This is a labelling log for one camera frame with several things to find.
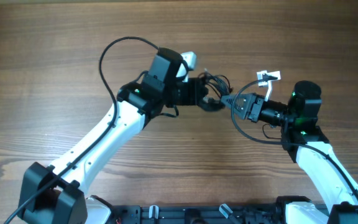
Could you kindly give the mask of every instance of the robotic arm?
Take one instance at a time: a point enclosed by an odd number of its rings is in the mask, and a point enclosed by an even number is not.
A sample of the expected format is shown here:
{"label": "robotic arm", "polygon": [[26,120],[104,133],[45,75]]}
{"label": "robotic arm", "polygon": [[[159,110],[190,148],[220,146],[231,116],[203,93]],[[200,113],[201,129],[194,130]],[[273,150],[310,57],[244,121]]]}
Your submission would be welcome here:
{"label": "robotic arm", "polygon": [[[343,223],[343,219],[358,223],[358,184],[340,164],[328,139],[316,125],[321,105],[321,90],[318,85],[308,81],[298,82],[290,101],[284,105],[269,100],[272,82],[281,78],[280,72],[261,71],[257,74],[259,82],[256,83],[261,87],[268,87],[266,96],[255,93],[229,95],[231,90],[228,87],[227,95],[216,101],[206,97],[208,82],[205,77],[188,78],[188,72],[195,68],[195,64],[196,55],[193,52],[179,54],[170,49],[159,48],[141,83],[130,82],[121,87],[117,95],[117,111],[113,105],[76,146],[48,167],[35,162],[26,170],[19,200],[19,206],[25,204],[25,207],[17,214],[18,217],[33,224],[112,222],[114,212],[110,204],[97,197],[85,199],[84,196],[97,173],[123,144],[141,132],[150,120],[162,115],[164,106],[175,108],[178,115],[176,105],[197,105],[206,111],[231,107],[240,119],[249,119],[255,123],[263,121],[271,126],[281,127],[282,140],[276,143],[282,144],[292,161],[298,163],[310,176],[330,216],[321,213],[306,197],[284,196],[277,198],[276,208],[271,216],[271,220],[275,222],[272,223]],[[88,152],[87,148],[111,125],[109,122],[115,113],[117,119],[112,128]],[[82,154],[85,155],[53,186],[35,200],[26,203]],[[188,219],[187,211],[192,214]],[[226,204],[217,210],[219,211],[219,215],[223,214],[231,223],[251,223],[245,217],[238,215],[236,218]],[[158,207],[150,207],[148,213],[151,223],[157,223]],[[206,223],[202,220],[199,211],[186,210],[185,224]]]}
{"label": "robotic arm", "polygon": [[[195,65],[196,55],[193,52],[180,55],[170,49],[158,48],[142,82],[130,82],[119,90],[117,111],[114,111],[113,105],[77,145],[48,167],[35,162],[26,170],[19,206],[65,170],[79,155],[86,153],[54,186],[28,203],[18,217],[27,223],[84,223],[85,220],[87,223],[105,223],[111,209],[94,198],[85,200],[84,195],[117,150],[141,132],[151,119],[162,115],[164,105],[177,111],[176,105],[198,105],[206,110],[222,104],[203,100],[208,94],[205,79],[188,78],[188,71],[193,70]],[[108,128],[114,113],[117,113],[117,119],[112,128],[92,150],[86,152]]]}
{"label": "robotic arm", "polygon": [[246,137],[261,143],[282,144],[292,161],[298,163],[311,178],[328,212],[333,214],[329,220],[308,199],[295,197],[284,200],[279,197],[278,201],[281,201],[282,210],[285,211],[282,221],[287,224],[342,223],[335,220],[342,216],[348,223],[358,223],[358,184],[338,161],[327,137],[316,125],[321,105],[320,87],[313,82],[300,81],[295,85],[288,105],[284,105],[269,100],[272,82],[281,78],[280,72],[261,71],[257,76],[259,80],[268,79],[259,82],[259,87],[268,87],[266,96],[255,93],[228,95],[222,101],[232,107],[240,119],[255,123],[264,121],[272,127],[281,126],[281,142]]}

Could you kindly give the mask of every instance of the wooden table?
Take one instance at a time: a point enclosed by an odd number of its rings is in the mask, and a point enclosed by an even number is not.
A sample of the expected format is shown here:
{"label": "wooden table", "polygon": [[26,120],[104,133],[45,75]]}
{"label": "wooden table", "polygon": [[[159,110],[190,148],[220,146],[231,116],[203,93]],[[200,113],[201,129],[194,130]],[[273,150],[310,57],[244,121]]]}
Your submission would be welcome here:
{"label": "wooden table", "polygon": [[[272,99],[284,103],[297,81],[317,83],[319,124],[358,182],[358,1],[0,6],[0,223],[17,207],[26,168],[47,166],[107,112],[98,59],[127,35],[196,52],[192,77],[207,68],[235,90],[257,71],[280,70]],[[148,69],[154,53],[142,42],[114,46],[103,65],[113,92]],[[116,205],[273,202],[279,195],[321,201],[281,147],[242,137],[229,110],[179,109],[179,118],[154,119],[122,147],[90,192]],[[257,138],[261,125],[241,122]]]}

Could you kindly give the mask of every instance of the black cable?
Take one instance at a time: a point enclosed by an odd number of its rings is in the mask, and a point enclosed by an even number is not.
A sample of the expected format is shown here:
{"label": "black cable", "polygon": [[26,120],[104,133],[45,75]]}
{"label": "black cable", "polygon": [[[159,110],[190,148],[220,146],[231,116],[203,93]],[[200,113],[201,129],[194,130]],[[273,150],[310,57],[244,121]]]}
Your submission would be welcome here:
{"label": "black cable", "polygon": [[340,173],[340,175],[342,176],[342,178],[345,180],[346,184],[349,186],[349,188],[351,189],[352,191],[352,194],[355,196],[356,200],[358,201],[358,191],[354,188],[354,186],[352,185],[351,181],[347,178],[347,176],[345,175],[345,173],[343,172],[343,170],[336,164],[336,162],[328,155],[328,154],[325,154],[324,152],[320,151],[319,149],[313,147],[313,146],[309,146],[309,145],[306,145],[306,144],[297,144],[297,143],[290,143],[290,142],[281,142],[281,141],[266,141],[266,140],[261,140],[261,139],[257,139],[257,138],[254,138],[250,135],[248,135],[247,133],[245,133],[240,127],[239,125],[237,124],[237,121],[234,117],[234,105],[235,105],[235,102],[237,101],[239,95],[244,91],[246,90],[248,87],[252,86],[252,85],[255,85],[259,82],[264,82],[264,81],[269,81],[269,80],[275,80],[277,78],[275,77],[268,77],[268,78],[264,78],[264,79],[261,79],[261,80],[256,80],[256,81],[253,81],[253,82],[250,82],[248,83],[246,86],[242,87],[237,93],[236,95],[234,96],[233,98],[233,103],[231,105],[231,119],[232,119],[232,122],[234,124],[234,126],[236,127],[236,129],[245,137],[247,137],[248,139],[250,140],[253,140],[255,142],[259,142],[259,143],[262,143],[262,144],[271,144],[271,145],[282,145],[282,146],[296,146],[296,147],[305,147],[305,148],[308,148],[308,149],[311,149],[312,151],[315,151],[319,154],[321,154],[325,159],[327,159],[336,169],[337,171]]}
{"label": "black cable", "polygon": [[58,181],[67,171],[69,171],[70,169],[72,169],[77,162],[79,162],[82,157],[84,157],[87,153],[90,152],[90,150],[92,150],[92,148],[94,148],[95,145],[97,145],[97,143],[100,142],[100,140],[102,140],[102,138],[109,132],[109,130],[111,128],[113,128],[114,126],[114,122],[116,121],[117,118],[117,101],[116,98],[114,96],[114,94],[112,93],[108,83],[106,82],[106,79],[104,78],[103,72],[102,72],[102,61],[104,58],[104,55],[106,54],[106,52],[110,49],[111,46],[113,46],[114,44],[123,41],[123,40],[140,40],[145,42],[146,44],[151,45],[152,47],[154,47],[155,49],[158,50],[158,47],[149,42],[146,39],[143,39],[141,37],[122,37],[120,39],[117,39],[113,42],[111,42],[104,50],[102,55],[100,56],[99,59],[99,74],[100,77],[103,81],[104,86],[106,87],[107,91],[110,94],[110,97],[112,99],[112,104],[114,105],[114,114],[112,116],[111,121],[108,123],[107,128],[103,131],[103,133],[97,138],[97,140],[95,140],[88,148],[86,148],[72,163],[68,164],[67,167],[65,169],[63,169],[58,175],[56,175],[52,180],[50,180],[49,182],[47,182],[43,187],[41,187],[38,191],[36,191],[35,194],[33,194],[29,199],[27,199],[21,206],[19,206],[19,208],[17,208],[9,217],[8,219],[4,222],[4,224],[8,224],[12,221],[12,219],[19,213],[21,212],[31,201],[33,201],[35,198],[37,198],[40,194],[42,194],[45,190],[47,190],[48,188],[52,187],[54,184],[56,184],[56,181]]}
{"label": "black cable", "polygon": [[230,81],[224,75],[212,75],[205,71],[198,75],[198,78],[200,77],[204,79],[205,85],[209,86],[216,93],[219,99],[221,99],[222,96],[229,95],[232,91]]}
{"label": "black cable", "polygon": [[143,75],[145,75],[145,74],[147,74],[149,71],[147,71],[147,70],[144,70],[142,73],[140,73],[140,75],[135,79],[135,80],[133,80],[132,82],[137,82],[137,81],[139,81],[140,80],[140,78],[143,76]]}
{"label": "black cable", "polygon": [[181,61],[181,63],[183,64],[183,66],[185,67],[185,70],[186,70],[186,75],[189,73],[189,71],[190,71],[190,68],[189,68],[189,65],[187,64],[187,61],[185,60],[185,59],[183,59],[182,61]]}
{"label": "black cable", "polygon": [[173,105],[172,108],[175,110],[176,115],[173,115],[170,113],[160,113],[159,116],[167,116],[169,118],[177,118],[179,116],[179,110],[176,105]]}
{"label": "black cable", "polygon": [[265,126],[266,125],[270,125],[270,124],[264,124],[263,126],[262,126],[262,132],[264,133],[264,136],[267,138],[267,139],[281,139],[281,138],[273,138],[273,137],[269,137],[269,136],[267,136],[267,134],[265,133]]}

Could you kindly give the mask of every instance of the black base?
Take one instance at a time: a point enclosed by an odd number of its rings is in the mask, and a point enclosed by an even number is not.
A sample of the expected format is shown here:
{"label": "black base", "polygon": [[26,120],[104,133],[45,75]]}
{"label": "black base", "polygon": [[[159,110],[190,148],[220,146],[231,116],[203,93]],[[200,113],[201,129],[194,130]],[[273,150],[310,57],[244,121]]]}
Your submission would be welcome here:
{"label": "black base", "polygon": [[[233,224],[219,211],[219,207],[159,207],[158,219],[149,219],[149,207],[114,206],[102,201],[112,208],[114,215],[108,223],[122,224]],[[316,208],[328,215],[325,205],[316,205]],[[251,204],[232,206],[233,216],[241,224],[281,224],[281,211],[277,203]],[[189,218],[190,213],[199,214]]]}

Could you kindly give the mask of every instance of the white plastic part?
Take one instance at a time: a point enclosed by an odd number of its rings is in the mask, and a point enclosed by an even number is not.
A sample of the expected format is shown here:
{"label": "white plastic part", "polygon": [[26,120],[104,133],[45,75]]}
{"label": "white plastic part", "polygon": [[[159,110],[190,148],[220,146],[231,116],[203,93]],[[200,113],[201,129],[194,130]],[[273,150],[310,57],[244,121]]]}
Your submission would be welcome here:
{"label": "white plastic part", "polygon": [[[144,127],[145,115],[139,114],[135,106],[123,101],[117,102],[117,108],[116,127],[110,129],[105,137],[77,163],[75,169],[69,170],[62,177],[69,183],[73,180],[78,181],[80,183],[79,189],[85,195],[88,193],[88,189],[98,172],[110,158],[123,144],[138,134]],[[68,163],[73,162],[90,146],[107,128],[113,114],[114,107],[112,106],[105,117],[82,140],[62,157],[52,161],[50,165],[55,167],[53,173],[60,173]]]}
{"label": "white plastic part", "polygon": [[222,213],[222,215],[225,217],[225,218],[229,218],[229,215],[233,213],[233,211],[230,209],[230,207],[228,205],[226,205],[225,203],[224,204],[221,204],[221,206],[219,206],[219,211]]}
{"label": "white plastic part", "polygon": [[[197,55],[194,52],[185,52],[183,54],[181,54],[181,56],[183,57],[183,59],[187,62],[187,65],[189,67],[189,70],[194,70],[196,68],[196,64],[197,64]],[[186,76],[185,79],[183,80],[183,82],[187,82],[189,75],[185,69],[185,66],[182,64],[179,67],[179,71],[177,73],[177,78],[181,78],[183,76]]]}
{"label": "white plastic part", "polygon": [[[334,154],[333,147],[330,144],[324,142],[308,142],[307,145],[313,146],[323,153],[328,154],[341,168],[343,173],[345,173],[354,188],[358,190],[358,184],[338,161]],[[299,147],[296,154],[296,162],[313,181],[329,213],[331,213],[333,205],[340,204],[341,202],[358,205],[357,199],[352,194],[342,175],[321,154],[305,147]]]}
{"label": "white plastic part", "polygon": [[[263,79],[263,75],[269,75],[272,77],[276,77],[276,80],[280,80],[281,79],[281,74],[280,71],[276,71],[276,72],[267,72],[267,70],[264,71],[260,71],[256,73],[258,80]],[[276,81],[276,80],[269,80],[269,81],[264,81],[264,82],[259,82],[258,86],[259,87],[268,87],[267,88],[267,92],[266,92],[266,96],[265,96],[265,101],[268,101],[270,98],[270,95],[273,92],[273,85],[272,85],[272,81]]]}
{"label": "white plastic part", "polygon": [[158,219],[158,216],[160,214],[160,208],[156,205],[152,205],[149,208],[149,218],[155,218]]}
{"label": "white plastic part", "polygon": [[328,217],[310,202],[292,202],[285,206],[287,224],[327,224]]}
{"label": "white plastic part", "polygon": [[95,223],[106,223],[110,217],[111,210],[105,204],[94,198],[87,198],[85,200],[86,211],[88,212],[88,217],[86,218],[85,224],[95,224]]}

